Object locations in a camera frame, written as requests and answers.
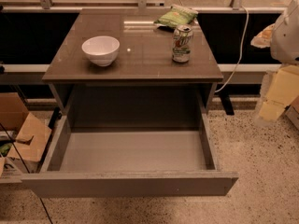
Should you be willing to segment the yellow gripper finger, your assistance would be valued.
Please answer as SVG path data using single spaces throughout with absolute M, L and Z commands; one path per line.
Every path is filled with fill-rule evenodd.
M 287 65 L 272 75 L 270 86 L 263 97 L 259 117 L 265 121 L 276 121 L 299 96 L 299 67 Z
M 253 47 L 264 49 L 271 46 L 272 32 L 275 24 L 268 25 L 260 33 L 254 36 L 250 42 Z

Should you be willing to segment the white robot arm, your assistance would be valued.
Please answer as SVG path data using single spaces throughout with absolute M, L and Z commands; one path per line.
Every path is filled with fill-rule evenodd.
M 270 48 L 272 58 L 281 62 L 258 112 L 261 119 L 276 121 L 299 96 L 299 0 L 292 0 L 276 22 L 254 36 L 250 44 Z

